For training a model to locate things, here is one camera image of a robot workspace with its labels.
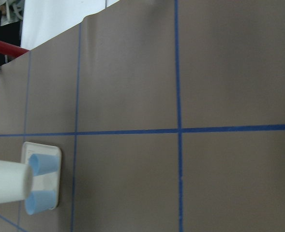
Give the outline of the blue plastic cup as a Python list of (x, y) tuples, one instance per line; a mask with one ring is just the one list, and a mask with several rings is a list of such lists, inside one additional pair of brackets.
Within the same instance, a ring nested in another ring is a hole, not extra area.
[(60, 166), (60, 158), (54, 155), (32, 154), (29, 158), (29, 165), (34, 176), (57, 172)]
[(55, 208), (56, 194), (52, 190), (32, 191), (25, 200), (25, 210), (28, 215), (34, 215)]

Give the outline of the cream plastic cup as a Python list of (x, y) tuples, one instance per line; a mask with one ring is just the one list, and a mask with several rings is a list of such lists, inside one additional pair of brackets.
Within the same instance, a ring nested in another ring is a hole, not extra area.
[(28, 164), (0, 160), (0, 204), (28, 198), (33, 171)]

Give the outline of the cream plastic tray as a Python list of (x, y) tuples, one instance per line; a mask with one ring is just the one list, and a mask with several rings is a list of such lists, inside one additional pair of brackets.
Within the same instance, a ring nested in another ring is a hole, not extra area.
[(57, 198), (57, 203), (55, 205), (56, 208), (59, 202), (60, 191), (61, 150), (57, 146), (25, 142), (22, 146), (21, 162), (29, 165), (29, 158), (32, 154), (54, 155), (60, 158), (60, 166), (58, 171), (40, 176), (33, 175), (33, 183), (31, 188), (31, 192), (38, 190), (54, 191)]

